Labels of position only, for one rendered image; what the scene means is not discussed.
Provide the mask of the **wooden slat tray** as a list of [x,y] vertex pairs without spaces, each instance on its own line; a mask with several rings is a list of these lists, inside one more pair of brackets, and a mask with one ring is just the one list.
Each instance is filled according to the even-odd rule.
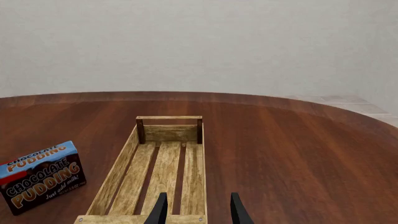
[[145,124],[139,116],[88,211],[74,224],[144,224],[167,193],[166,224],[208,224],[203,119]]

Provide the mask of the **chocolate pudding box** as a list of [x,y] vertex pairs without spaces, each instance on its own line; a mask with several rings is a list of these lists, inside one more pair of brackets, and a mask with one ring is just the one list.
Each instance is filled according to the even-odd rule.
[[85,184],[72,141],[0,164],[0,194],[14,216]]

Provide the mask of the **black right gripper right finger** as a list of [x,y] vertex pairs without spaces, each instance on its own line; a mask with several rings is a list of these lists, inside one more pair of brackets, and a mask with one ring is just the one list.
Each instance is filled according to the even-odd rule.
[[233,224],[254,224],[237,192],[231,193],[230,210]]

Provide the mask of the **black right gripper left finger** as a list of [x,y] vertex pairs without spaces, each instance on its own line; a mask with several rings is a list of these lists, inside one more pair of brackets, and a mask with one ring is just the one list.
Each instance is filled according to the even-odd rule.
[[152,211],[150,212],[149,216],[146,218],[144,224],[166,224],[167,211],[168,211],[167,193],[161,192]]

